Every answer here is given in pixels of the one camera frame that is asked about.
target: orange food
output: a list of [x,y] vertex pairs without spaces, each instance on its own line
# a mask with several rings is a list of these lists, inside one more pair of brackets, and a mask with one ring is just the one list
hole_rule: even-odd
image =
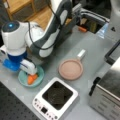
[[34,74],[34,75],[30,75],[33,79],[37,79],[38,78],[38,75],[37,74]]
[[87,29],[86,29],[86,28],[83,28],[83,27],[78,27],[78,30],[79,30],[79,31],[82,31],[82,32],[87,32]]
[[28,76],[28,84],[31,85],[36,79],[38,78],[38,75],[37,74],[34,74],[34,75],[29,75]]

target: blue plate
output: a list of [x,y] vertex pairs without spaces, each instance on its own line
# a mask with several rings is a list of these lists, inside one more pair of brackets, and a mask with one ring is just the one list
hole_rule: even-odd
[[23,70],[21,70],[19,75],[18,75],[19,82],[26,87],[31,87],[32,88],[32,87],[38,86],[44,78],[44,70],[40,66],[37,66],[37,69],[38,69],[37,74],[38,74],[39,77],[34,81],[33,84],[28,85],[28,83],[27,83],[28,75]]

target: table surface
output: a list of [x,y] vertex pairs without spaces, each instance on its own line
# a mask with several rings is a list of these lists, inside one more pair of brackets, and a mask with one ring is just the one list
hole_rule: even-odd
[[[110,68],[104,61],[104,55],[112,47],[113,42],[102,39],[98,35],[78,31],[77,26],[73,28],[72,34],[65,36],[65,41],[61,44],[46,64],[41,64],[45,71],[42,83],[35,88],[22,86],[18,81],[18,72],[12,72],[0,65],[0,81],[14,93],[33,113],[41,120],[45,120],[32,106],[32,101],[37,93],[54,77],[62,79],[72,86],[79,93],[79,99],[74,101],[61,120],[106,120],[102,115],[89,106],[89,91],[93,80],[99,76],[102,77]],[[85,57],[82,60],[84,72],[83,75],[75,81],[67,81],[61,78],[58,73],[59,64],[66,59],[76,58],[78,53],[86,50]]]

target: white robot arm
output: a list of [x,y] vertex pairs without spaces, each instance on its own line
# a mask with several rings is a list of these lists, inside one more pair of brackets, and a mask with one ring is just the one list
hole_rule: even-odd
[[36,73],[36,67],[27,57],[26,46],[42,58],[48,57],[57,42],[68,14],[72,10],[71,0],[51,0],[52,17],[45,31],[35,22],[12,21],[2,27],[2,37],[8,60],[4,65],[12,70],[19,68],[29,74]]

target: cable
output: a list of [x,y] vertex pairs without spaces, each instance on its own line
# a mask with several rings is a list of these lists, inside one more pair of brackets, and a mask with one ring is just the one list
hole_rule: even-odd
[[47,4],[47,6],[49,7],[49,9],[51,10],[51,12],[54,14],[54,16],[56,17],[56,20],[57,20],[58,23],[60,24],[60,28],[61,28],[62,25],[61,25],[60,19],[58,18],[58,16],[55,14],[55,12],[53,11],[53,9],[51,8],[51,6],[50,6],[48,0],[46,0],[46,4]]
[[101,16],[99,16],[99,15],[97,15],[97,14],[95,14],[95,13],[88,12],[88,11],[82,11],[81,13],[88,13],[88,14],[95,15],[95,16],[97,16],[97,17],[101,18],[102,20],[104,20],[105,22],[109,23],[109,22],[108,22],[105,18],[103,18],[103,17],[101,17]]
[[[57,20],[58,23],[60,24],[60,28],[59,28],[59,29],[61,29],[61,28],[62,28],[62,25],[61,25],[60,19],[58,18],[58,16],[57,16],[57,15],[54,13],[54,11],[52,10],[51,6],[50,6],[49,3],[48,3],[48,0],[46,0],[46,3],[47,3],[47,5],[48,5],[48,7],[50,8],[50,10],[52,11],[52,13],[54,14],[54,16],[56,17],[56,20]],[[32,44],[33,44],[36,48],[41,49],[41,50],[47,50],[47,49],[53,47],[53,46],[56,44],[56,41],[55,41],[52,45],[50,45],[50,46],[47,47],[47,48],[42,48],[42,47],[37,46],[37,45],[33,42],[32,37],[31,37],[31,33],[30,33],[30,22],[28,22],[28,26],[29,26],[29,37],[30,37],[30,40],[32,41]]]
[[42,47],[40,47],[40,46],[37,46],[37,45],[33,42],[33,39],[32,39],[32,37],[31,37],[31,33],[30,33],[30,22],[28,22],[28,26],[29,26],[29,37],[30,37],[30,40],[32,41],[32,44],[33,44],[36,48],[41,49],[41,50],[47,50],[47,49],[53,47],[53,46],[56,44],[56,41],[55,41],[52,45],[50,45],[50,46],[47,47],[47,48],[42,48]]

